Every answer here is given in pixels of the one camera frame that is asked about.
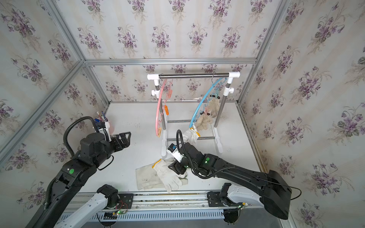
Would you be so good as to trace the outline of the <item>beige glove black cuff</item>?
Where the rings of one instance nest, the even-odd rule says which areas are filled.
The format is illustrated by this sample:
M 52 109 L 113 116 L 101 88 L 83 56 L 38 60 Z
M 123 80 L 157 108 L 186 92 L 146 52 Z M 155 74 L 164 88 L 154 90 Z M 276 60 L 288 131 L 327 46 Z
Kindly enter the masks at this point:
M 213 116 L 210 113 L 203 113 L 195 123 L 198 132 L 207 130 L 208 126 L 213 123 Z
M 206 107 L 206 114 L 209 114 L 211 118 L 216 118 L 220 109 L 219 99 L 213 98 L 209 101 Z

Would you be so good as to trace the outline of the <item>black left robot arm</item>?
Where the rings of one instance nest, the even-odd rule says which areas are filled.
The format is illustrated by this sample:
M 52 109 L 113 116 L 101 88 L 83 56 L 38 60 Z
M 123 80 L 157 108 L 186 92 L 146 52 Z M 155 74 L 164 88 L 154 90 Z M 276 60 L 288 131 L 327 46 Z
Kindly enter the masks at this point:
M 80 141 L 81 149 L 74 153 L 67 140 L 68 134 L 78 123 L 87 119 L 92 122 L 95 132 L 83 138 Z M 73 215 L 59 222 L 64 210 L 87 180 L 100 169 L 104 161 L 112 157 L 113 153 L 127 148 L 130 145 L 130 137 L 130 132 L 109 135 L 106 123 L 95 123 L 94 118 L 89 116 L 72 123 L 63 136 L 64 145 L 72 158 L 63 165 L 48 185 L 43 207 L 38 209 L 27 226 L 29 228 L 80 228 L 102 209 L 114 209 L 119 202 L 118 190 L 105 184 Z

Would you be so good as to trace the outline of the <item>blue wavy hanger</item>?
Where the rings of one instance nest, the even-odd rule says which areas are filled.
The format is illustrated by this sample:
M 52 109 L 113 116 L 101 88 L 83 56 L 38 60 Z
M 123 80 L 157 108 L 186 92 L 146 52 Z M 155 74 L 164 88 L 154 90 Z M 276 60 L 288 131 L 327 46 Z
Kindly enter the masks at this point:
M 203 102 L 206 100 L 207 96 L 211 93 L 211 91 L 216 87 L 217 84 L 222 85 L 222 83 L 220 82 L 222 80 L 222 78 L 220 78 L 219 80 L 217 80 L 216 82 L 212 83 L 212 86 L 209 88 L 209 90 L 206 92 L 206 94 L 202 97 L 202 99 L 200 100 L 200 103 L 198 104 L 192 119 L 190 121 L 189 127 L 192 128 L 194 126 L 194 121 L 196 120 L 196 115 L 198 114 L 198 111 L 200 110 Z M 226 103 L 226 100 L 228 99 L 228 94 L 229 93 L 233 93 L 234 92 L 234 88 L 231 88 L 231 84 L 232 84 L 233 78 L 232 77 L 227 77 L 225 78 L 225 82 L 227 82 L 224 91 L 223 91 L 223 98 L 221 100 L 221 105 L 220 105 L 220 109 L 216 118 L 216 123 L 214 125 L 214 127 L 216 128 L 218 123 L 219 123 L 219 118 L 220 115 L 223 111 L 224 105 Z

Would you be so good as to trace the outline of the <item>white glove yellow cuff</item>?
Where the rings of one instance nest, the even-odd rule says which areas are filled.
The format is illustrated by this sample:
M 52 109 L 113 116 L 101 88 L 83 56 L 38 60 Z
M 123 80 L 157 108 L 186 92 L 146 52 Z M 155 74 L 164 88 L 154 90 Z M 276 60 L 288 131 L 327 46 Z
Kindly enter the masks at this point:
M 173 159 L 160 159 L 152 166 L 168 193 L 177 191 L 180 187 L 188 184 L 187 173 L 176 174 L 169 168 L 169 165 L 173 163 Z
M 185 143 L 190 143 L 191 145 L 196 145 L 199 137 L 200 134 L 198 133 L 195 126 L 182 134 L 183 141 Z

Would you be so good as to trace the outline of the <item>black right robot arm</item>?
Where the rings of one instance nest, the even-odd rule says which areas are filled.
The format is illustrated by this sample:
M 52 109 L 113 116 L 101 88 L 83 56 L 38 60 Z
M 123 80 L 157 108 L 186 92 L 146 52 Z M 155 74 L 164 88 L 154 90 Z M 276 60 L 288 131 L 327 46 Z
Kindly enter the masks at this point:
M 278 172 L 256 172 L 231 164 L 213 154 L 202 154 L 195 146 L 184 141 L 181 130 L 177 130 L 176 144 L 172 143 L 168 152 L 175 153 L 175 161 L 168 167 L 176 174 L 184 174 L 189 168 L 203 180 L 221 178 L 231 181 L 256 193 L 259 202 L 271 215 L 284 220 L 289 218 L 292 187 Z

